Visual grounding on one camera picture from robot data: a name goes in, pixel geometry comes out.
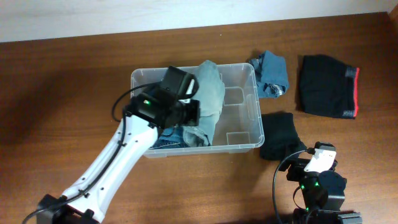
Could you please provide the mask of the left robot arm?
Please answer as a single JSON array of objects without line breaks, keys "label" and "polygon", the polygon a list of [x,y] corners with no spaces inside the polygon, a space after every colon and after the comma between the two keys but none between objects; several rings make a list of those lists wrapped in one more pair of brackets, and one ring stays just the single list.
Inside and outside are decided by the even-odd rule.
[{"label": "left robot arm", "polygon": [[159,130],[196,126],[200,103],[193,99],[199,83],[191,73],[169,67],[159,82],[139,86],[140,93],[122,110],[113,137],[84,174],[59,198],[46,195],[36,211],[37,223],[101,223],[118,188],[140,157],[159,138]]}]

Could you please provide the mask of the small blue denim garment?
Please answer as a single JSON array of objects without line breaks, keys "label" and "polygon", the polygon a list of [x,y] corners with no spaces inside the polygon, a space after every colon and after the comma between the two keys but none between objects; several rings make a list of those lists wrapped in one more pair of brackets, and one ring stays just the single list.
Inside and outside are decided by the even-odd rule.
[{"label": "small blue denim garment", "polygon": [[249,60],[255,71],[259,98],[278,98],[289,89],[285,58],[266,50]]}]

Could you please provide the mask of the light grey jeans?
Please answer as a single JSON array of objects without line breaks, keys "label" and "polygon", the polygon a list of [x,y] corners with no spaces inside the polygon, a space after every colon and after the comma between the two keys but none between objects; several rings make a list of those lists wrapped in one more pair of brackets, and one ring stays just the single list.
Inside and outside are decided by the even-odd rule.
[{"label": "light grey jeans", "polygon": [[183,140],[189,147],[211,146],[223,109],[225,86],[217,64],[210,60],[200,64],[194,75],[199,89],[192,99],[200,102],[200,118],[198,126],[183,127]]}]

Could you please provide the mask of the black shorts with red band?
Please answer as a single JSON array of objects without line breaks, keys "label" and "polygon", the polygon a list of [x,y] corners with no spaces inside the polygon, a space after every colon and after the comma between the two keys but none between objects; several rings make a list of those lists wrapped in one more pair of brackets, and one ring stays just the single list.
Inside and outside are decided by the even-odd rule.
[{"label": "black shorts with red band", "polygon": [[299,97],[303,111],[329,118],[355,119],[360,69],[327,55],[305,55]]}]

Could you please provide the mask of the black cloth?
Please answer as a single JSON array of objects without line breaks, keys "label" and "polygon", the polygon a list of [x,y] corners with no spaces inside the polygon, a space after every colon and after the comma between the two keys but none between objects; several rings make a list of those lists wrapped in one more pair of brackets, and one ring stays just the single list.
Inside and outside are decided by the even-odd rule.
[{"label": "black cloth", "polygon": [[265,137],[259,152],[262,159],[282,161],[295,152],[306,150],[297,134],[292,113],[263,114],[262,125]]}]

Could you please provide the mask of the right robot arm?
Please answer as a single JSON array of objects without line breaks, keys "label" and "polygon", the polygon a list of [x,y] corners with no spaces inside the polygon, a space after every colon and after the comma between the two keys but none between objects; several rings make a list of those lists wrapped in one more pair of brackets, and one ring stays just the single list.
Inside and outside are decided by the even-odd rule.
[{"label": "right robot arm", "polygon": [[308,159],[289,159],[282,161],[275,173],[287,171],[287,180],[297,182],[295,193],[300,191],[305,206],[294,209],[290,220],[282,220],[277,208],[274,209],[279,223],[305,224],[361,224],[363,218],[359,212],[342,211],[345,201],[347,180],[335,172],[337,162],[334,161],[326,171],[307,172],[305,166]]}]

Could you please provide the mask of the dark blue jeans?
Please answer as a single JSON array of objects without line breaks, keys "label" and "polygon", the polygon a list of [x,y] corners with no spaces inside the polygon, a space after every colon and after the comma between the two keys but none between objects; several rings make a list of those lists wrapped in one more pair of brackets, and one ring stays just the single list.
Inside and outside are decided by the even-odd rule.
[{"label": "dark blue jeans", "polygon": [[188,147],[183,139],[183,128],[167,128],[159,136],[151,149],[175,149]]}]

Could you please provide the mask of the clear plastic storage container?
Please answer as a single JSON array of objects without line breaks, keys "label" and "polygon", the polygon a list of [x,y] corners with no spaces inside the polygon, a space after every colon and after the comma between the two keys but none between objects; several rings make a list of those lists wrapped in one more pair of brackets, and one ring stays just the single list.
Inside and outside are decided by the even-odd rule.
[{"label": "clear plastic storage container", "polygon": [[264,128],[252,65],[218,65],[225,96],[220,118],[215,126],[213,143],[207,147],[149,149],[147,158],[212,153],[244,153],[264,143]]}]

